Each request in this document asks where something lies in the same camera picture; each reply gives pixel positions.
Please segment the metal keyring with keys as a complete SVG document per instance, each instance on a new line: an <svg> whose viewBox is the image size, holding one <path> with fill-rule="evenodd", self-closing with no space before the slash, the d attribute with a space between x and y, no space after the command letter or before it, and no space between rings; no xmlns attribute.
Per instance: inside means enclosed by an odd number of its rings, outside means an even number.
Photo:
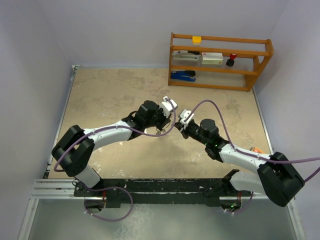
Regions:
<svg viewBox="0 0 320 240"><path fill-rule="evenodd" d="M163 129L158 129L155 134L159 136L159 135L165 134L166 132L167 132L167 129L163 128Z"/></svg>

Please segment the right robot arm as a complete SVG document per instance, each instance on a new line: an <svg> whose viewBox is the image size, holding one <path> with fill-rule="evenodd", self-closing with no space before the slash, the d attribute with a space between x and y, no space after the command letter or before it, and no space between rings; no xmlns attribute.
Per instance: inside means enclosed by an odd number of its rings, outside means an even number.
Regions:
<svg viewBox="0 0 320 240"><path fill-rule="evenodd" d="M232 146L220 136L212 119L203 119L200 124L194 120L188 124L179 121L174 126L185 139L192 138L203 144L211 159L245 169L222 183L222 190L228 196L250 191L264 194L274 204L285 207L305 186L305 181L284 154L259 154Z"/></svg>

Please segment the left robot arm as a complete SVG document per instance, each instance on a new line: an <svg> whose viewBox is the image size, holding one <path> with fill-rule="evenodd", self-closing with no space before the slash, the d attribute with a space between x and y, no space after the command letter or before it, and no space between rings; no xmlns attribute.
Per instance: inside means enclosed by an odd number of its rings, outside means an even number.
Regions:
<svg viewBox="0 0 320 240"><path fill-rule="evenodd" d="M56 160L53 170L82 182L91 196L98 196L103 191L103 184L100 175L88 164L92 153L141 135L151 137L147 129L162 131L170 118L176 117L177 108L177 103L166 96L160 104L146 100L138 110L114 124L86 129L73 125L52 149L51 155Z"/></svg>

